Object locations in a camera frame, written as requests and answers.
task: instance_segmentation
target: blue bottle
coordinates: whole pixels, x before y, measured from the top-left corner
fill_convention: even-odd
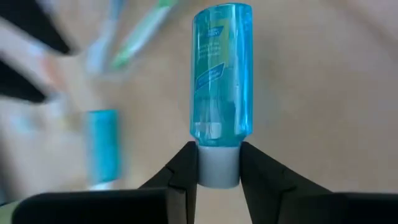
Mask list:
[[[190,132],[199,148],[199,184],[239,184],[239,148],[252,133],[252,9],[228,3],[192,24]]]

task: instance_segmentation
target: clear blue liquid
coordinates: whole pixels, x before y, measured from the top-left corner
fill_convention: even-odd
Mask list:
[[[225,25],[224,39],[203,41],[212,23]],[[220,44],[221,55],[200,59],[203,45]],[[201,72],[226,62],[222,77],[196,88]],[[239,146],[252,133],[252,10],[245,4],[223,4],[200,12],[193,21],[190,132],[200,146]]]

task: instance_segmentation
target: table surface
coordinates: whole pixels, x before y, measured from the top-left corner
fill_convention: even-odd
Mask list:
[[[89,78],[86,50],[104,19],[105,0],[55,1],[56,21],[80,52],[54,55],[73,114],[121,113],[120,188],[140,186],[189,135],[191,23],[222,1],[185,1],[137,60],[111,78]],[[398,191],[398,4],[394,0],[247,0],[254,11],[254,133],[249,142],[335,191]],[[129,1],[118,42],[153,5]],[[27,39],[4,21],[1,51],[32,70]],[[19,197],[87,185],[85,135],[47,121],[17,133],[11,111],[46,105],[0,100],[3,153]],[[241,187],[198,188],[197,223],[249,223]]]

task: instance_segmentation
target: white bottle cap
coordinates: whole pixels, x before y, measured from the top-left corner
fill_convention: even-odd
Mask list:
[[[239,146],[198,146],[198,149],[200,185],[228,189],[239,184]]]

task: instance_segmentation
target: bottle label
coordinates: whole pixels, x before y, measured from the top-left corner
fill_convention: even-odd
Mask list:
[[[198,24],[196,38],[195,92],[224,75],[229,57],[229,20],[220,19]]]

